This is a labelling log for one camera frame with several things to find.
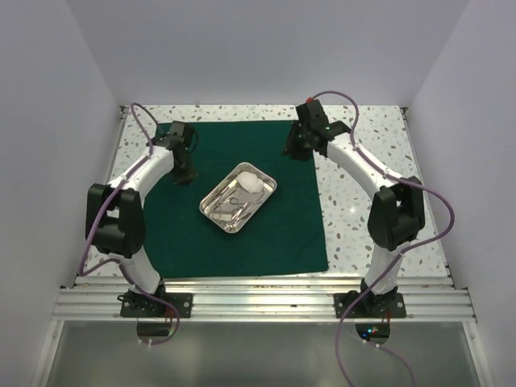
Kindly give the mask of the steel instrument tray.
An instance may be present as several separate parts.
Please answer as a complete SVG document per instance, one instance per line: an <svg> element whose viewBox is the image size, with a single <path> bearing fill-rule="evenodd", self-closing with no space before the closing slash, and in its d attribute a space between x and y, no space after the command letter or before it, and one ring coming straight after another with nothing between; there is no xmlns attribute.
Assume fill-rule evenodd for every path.
<svg viewBox="0 0 516 387"><path fill-rule="evenodd" d="M241 185L237 182L236 178L243 171L255 173L259 178L261 178L263 180L264 186L263 186L263 189L261 192L248 193L241 187ZM205 217L207 217L211 222L213 222L216 226L218 226L219 228L221 228L223 230L223 226L226 223L223 221L214 220L211 218L211 213L214 209L214 206L218 202L221 202L226 198L238 198L240 202L258 202L260 204L260 206L254 211L254 213L252 214L252 216L253 216L264 205L264 203L271 197L271 195L276 191L276 189L277 189L277 182L272 177L270 177L268 174L264 173L262 170L258 169L255 165L250 164L248 162L242 162L242 163L238 164L236 167L234 167L230 171L230 173L226 177L224 177L214 187L214 189L208 193L208 195L206 197L204 197L201 200L201 202L199 204L199 210ZM238 233L239 231L237 231L237 232L226 232L225 231L225 232L228 234L235 234L235 233Z"/></svg>

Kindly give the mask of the green surgical cloth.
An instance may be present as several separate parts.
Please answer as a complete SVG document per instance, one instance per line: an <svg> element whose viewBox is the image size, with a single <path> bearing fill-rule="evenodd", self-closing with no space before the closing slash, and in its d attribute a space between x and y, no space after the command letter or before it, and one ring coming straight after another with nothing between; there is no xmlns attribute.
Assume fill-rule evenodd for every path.
<svg viewBox="0 0 516 387"><path fill-rule="evenodd" d="M327 251L314 161L283 156L290 121L192 123L200 143L189 185L163 177L144 200L144 250L166 279L243 277L327 270ZM277 189L235 234L199 210L201 200L242 162L277 182Z"/></svg>

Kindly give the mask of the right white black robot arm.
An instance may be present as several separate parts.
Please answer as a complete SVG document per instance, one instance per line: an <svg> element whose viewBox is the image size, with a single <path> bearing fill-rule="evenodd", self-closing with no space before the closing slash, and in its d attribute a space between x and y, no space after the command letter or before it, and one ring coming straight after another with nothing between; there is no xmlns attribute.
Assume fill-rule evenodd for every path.
<svg viewBox="0 0 516 387"><path fill-rule="evenodd" d="M293 160L309 160L313 152L343 168L371 199L367 229L373 241L372 259L360 291L336 296L344 308L339 318L373 318L397 305L397 277L402 249L410 246L424 228L425 211L420 181L411 177L402 183L392 172L354 139L342 121L331 122L320 101L309 99L296 106L283 150Z"/></svg>

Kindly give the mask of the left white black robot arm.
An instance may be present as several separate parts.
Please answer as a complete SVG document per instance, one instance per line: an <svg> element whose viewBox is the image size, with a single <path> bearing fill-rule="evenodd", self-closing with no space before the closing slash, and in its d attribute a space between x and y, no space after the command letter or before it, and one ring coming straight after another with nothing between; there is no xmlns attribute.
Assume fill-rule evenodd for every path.
<svg viewBox="0 0 516 387"><path fill-rule="evenodd" d="M87 193L85 252L95 247L108 256L108 263L117 264L129 283L122 301L152 317L172 305L144 250L144 200L166 175L178 185L188 185L197 176L189 149L198 140L189 124L174 121L166 133L150 139L148 150L119 176L91 185Z"/></svg>

